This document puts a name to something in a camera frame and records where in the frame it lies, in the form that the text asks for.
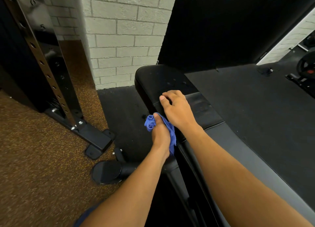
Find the forearm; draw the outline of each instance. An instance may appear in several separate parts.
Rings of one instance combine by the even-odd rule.
[[[164,162],[163,150],[153,147],[121,187],[82,226],[144,226]]]
[[[235,158],[193,124],[181,130],[212,197],[231,226],[312,226]]]

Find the right hand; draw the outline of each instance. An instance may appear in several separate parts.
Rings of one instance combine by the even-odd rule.
[[[170,90],[166,93],[162,93],[160,102],[164,108],[167,119],[180,131],[183,131],[186,127],[197,124],[190,105],[181,91]]]

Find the blue cloth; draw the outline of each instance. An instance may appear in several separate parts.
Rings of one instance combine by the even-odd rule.
[[[173,124],[171,124],[168,120],[166,120],[165,117],[161,116],[161,114],[159,114],[160,117],[162,117],[162,120],[165,124],[165,126],[167,127],[167,129],[169,130],[169,134],[171,136],[171,143],[169,144],[169,152],[172,153],[172,155],[174,155],[174,145],[176,145],[176,136],[175,136],[175,128],[173,126]],[[155,123],[155,119],[153,117],[153,115],[149,115],[146,119],[146,122],[144,123],[144,126],[147,128],[148,131],[152,131],[153,127],[156,126]]]

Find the hand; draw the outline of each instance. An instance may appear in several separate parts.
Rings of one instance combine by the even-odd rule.
[[[152,149],[162,150],[165,159],[169,157],[169,144],[171,143],[171,136],[169,130],[165,126],[162,118],[157,114],[153,114],[156,126],[152,130]]]
[[[179,90],[170,90],[160,96],[160,102],[168,120],[181,132],[183,129],[197,125],[185,96]]]

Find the white brick wall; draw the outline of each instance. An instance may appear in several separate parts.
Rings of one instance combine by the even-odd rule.
[[[58,40],[78,40],[77,10],[73,0],[44,0]]]
[[[291,49],[297,46],[315,30],[315,8],[305,16],[269,53],[257,64],[274,63],[283,58]]]
[[[54,2],[68,2],[69,8],[74,6],[69,0]],[[84,16],[82,19],[87,42],[86,52],[90,58],[96,88],[133,85],[138,68],[157,62],[175,0],[80,2],[80,14]],[[58,22],[73,24],[74,21],[67,18],[75,18],[75,13],[75,9],[64,10],[64,16],[59,17],[66,19],[58,18]],[[68,29],[59,31],[61,35],[71,33]]]

